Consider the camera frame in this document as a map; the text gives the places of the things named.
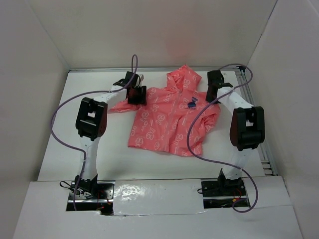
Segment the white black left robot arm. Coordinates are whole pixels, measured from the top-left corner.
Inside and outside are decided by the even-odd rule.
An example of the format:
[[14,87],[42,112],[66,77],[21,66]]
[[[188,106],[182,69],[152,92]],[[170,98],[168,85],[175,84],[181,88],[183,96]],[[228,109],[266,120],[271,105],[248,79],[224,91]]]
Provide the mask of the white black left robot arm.
[[100,138],[106,131],[108,111],[123,100],[133,106],[146,105],[147,87],[142,85],[143,79],[143,75],[128,71],[125,78],[115,82],[109,91],[81,100],[75,126],[84,157],[75,185],[88,199],[98,194],[97,151]]

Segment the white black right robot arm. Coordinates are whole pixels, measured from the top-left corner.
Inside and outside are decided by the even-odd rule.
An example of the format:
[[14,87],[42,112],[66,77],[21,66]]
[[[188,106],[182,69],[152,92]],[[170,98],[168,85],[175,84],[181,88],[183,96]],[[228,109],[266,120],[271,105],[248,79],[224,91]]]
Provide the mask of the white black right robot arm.
[[231,162],[224,166],[218,176],[217,189],[222,195],[229,195],[235,187],[240,186],[242,168],[246,166],[250,155],[264,142],[264,109],[244,100],[233,85],[224,81],[220,70],[207,73],[208,90],[206,101],[223,104],[231,113],[230,142],[234,146]]

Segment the pink hooded jacket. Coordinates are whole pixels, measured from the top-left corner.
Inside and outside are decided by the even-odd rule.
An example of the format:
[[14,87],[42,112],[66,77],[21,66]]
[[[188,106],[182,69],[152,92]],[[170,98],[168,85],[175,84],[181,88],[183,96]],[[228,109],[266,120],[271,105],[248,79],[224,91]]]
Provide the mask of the pink hooded jacket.
[[136,112],[128,147],[182,157],[202,155],[204,139],[217,124],[221,109],[207,107],[206,93],[197,90],[201,79],[183,65],[167,73],[165,87],[147,90],[145,106],[124,100],[112,107],[112,113]]

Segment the aluminium frame rail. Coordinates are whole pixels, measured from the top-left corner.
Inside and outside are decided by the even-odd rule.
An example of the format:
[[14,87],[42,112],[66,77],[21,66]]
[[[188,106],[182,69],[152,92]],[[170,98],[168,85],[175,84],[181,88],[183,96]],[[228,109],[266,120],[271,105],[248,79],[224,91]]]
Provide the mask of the aluminium frame rail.
[[[155,72],[157,74],[168,73],[174,70],[174,67],[142,67],[138,70],[138,74],[145,72]],[[241,85],[240,88],[236,90],[241,97],[247,102],[254,104],[254,100],[251,94],[251,90],[248,86],[248,78],[252,76],[249,73],[248,67],[245,65],[240,65],[239,63],[232,63],[222,67],[195,67],[195,71],[203,75],[204,79],[207,79],[206,73],[211,70],[221,70],[222,72],[233,72],[236,75],[236,80],[231,77],[224,77],[226,81],[234,83],[235,85]],[[72,73],[101,73],[101,72],[122,72],[125,73],[130,71],[131,68],[88,68],[88,69],[71,69],[68,74]],[[273,153],[270,150],[269,144],[265,141],[258,147],[258,152],[262,164],[264,165],[264,174],[266,176],[278,176],[278,169],[276,166],[276,161],[274,159]]]

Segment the silver base rail with tape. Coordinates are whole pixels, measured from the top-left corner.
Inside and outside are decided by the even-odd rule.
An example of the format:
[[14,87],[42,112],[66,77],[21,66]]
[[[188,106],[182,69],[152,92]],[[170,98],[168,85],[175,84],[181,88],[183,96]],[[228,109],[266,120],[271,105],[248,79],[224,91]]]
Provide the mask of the silver base rail with tape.
[[69,190],[66,210],[98,211],[105,216],[193,215],[207,209],[250,206],[242,179],[100,181],[94,193],[63,181]]

